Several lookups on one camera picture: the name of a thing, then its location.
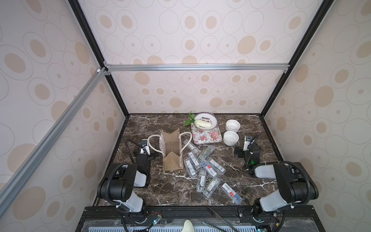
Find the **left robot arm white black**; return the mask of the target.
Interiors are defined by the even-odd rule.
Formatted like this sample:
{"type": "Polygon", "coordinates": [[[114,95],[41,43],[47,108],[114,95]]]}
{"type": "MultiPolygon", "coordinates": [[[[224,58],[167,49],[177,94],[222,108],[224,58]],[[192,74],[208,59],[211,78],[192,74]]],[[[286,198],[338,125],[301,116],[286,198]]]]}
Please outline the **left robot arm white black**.
{"type": "Polygon", "coordinates": [[[132,163],[113,163],[106,171],[97,187],[97,197],[116,207],[122,213],[146,214],[146,203],[135,192],[134,188],[146,188],[151,180],[151,161],[158,157],[157,152],[151,152],[146,139],[135,143],[125,140],[125,146],[132,143],[139,148],[131,152],[128,149],[132,163]]]}

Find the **clear compass case red blue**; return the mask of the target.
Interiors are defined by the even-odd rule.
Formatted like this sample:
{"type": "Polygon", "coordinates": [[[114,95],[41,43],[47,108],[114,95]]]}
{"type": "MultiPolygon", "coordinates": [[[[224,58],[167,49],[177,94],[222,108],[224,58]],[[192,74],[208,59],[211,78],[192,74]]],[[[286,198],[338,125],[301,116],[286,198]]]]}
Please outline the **clear compass case red blue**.
{"type": "Polygon", "coordinates": [[[201,161],[201,166],[205,169],[205,171],[210,175],[211,178],[215,178],[218,176],[218,173],[214,170],[209,161],[201,161]]]}

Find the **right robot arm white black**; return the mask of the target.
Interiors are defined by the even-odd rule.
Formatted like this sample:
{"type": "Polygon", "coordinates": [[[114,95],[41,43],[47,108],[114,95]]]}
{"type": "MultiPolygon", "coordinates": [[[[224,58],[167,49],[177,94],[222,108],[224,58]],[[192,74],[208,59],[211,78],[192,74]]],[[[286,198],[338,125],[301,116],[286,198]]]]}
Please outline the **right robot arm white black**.
{"type": "Polygon", "coordinates": [[[256,178],[275,179],[278,190],[256,199],[252,214],[260,216],[265,212],[274,212],[305,205],[319,197],[319,190],[300,162],[260,161],[260,135],[245,136],[243,148],[235,148],[234,154],[244,159],[243,168],[256,178]]]}

